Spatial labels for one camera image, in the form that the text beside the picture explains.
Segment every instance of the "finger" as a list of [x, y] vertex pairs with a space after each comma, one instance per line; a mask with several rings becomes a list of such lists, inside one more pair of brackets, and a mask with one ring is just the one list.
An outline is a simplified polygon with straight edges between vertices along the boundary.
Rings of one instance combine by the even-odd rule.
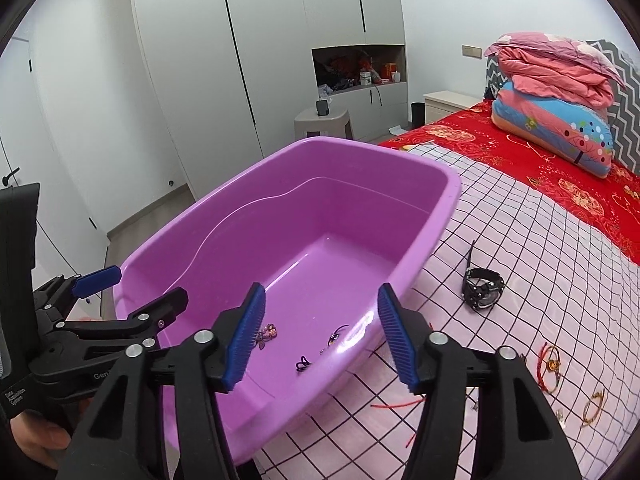
[[89, 404], [91, 404], [92, 400], [93, 399], [83, 399], [80, 402], [78, 402], [78, 411], [80, 412], [81, 416], [84, 415], [84, 412], [89, 407]]
[[45, 465], [51, 469], [58, 469], [58, 462], [50, 455], [49, 451], [36, 444], [20, 446], [22, 452], [32, 460]]
[[24, 425], [30, 442], [44, 449], [66, 449], [71, 442], [71, 437], [63, 428], [41, 416], [29, 413], [24, 418]]

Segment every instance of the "watch face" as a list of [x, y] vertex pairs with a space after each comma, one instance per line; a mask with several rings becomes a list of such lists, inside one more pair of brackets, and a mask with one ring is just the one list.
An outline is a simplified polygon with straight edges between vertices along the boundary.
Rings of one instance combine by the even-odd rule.
[[492, 306], [497, 303], [500, 299], [500, 291], [499, 290], [491, 290], [487, 294], [485, 294], [482, 298], [478, 299], [478, 307], [486, 308], [488, 306]]

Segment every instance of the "wall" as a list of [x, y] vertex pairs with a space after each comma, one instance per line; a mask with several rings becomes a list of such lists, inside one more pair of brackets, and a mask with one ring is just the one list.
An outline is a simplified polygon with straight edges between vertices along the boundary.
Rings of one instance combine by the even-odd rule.
[[482, 97], [486, 60], [462, 57], [462, 44], [484, 50], [506, 32], [605, 38], [640, 61], [638, 48], [606, 0], [402, 0], [402, 13], [411, 102], [439, 90]]
[[37, 0], [33, 70], [56, 148], [105, 232], [184, 182], [130, 0]]

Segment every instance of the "pink blanket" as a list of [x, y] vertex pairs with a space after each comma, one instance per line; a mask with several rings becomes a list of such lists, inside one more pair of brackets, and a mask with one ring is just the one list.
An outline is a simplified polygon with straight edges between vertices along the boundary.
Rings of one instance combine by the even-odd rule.
[[498, 62], [516, 90], [525, 94], [555, 97], [599, 112], [613, 103], [607, 77], [573, 61], [504, 46], [498, 52]]

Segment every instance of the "nightstand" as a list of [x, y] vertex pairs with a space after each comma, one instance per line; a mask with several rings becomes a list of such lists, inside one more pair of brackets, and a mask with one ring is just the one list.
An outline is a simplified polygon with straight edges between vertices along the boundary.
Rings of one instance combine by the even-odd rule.
[[477, 105], [480, 101], [482, 99], [456, 94], [448, 90], [425, 94], [424, 124], [431, 124], [460, 110], [467, 110]]

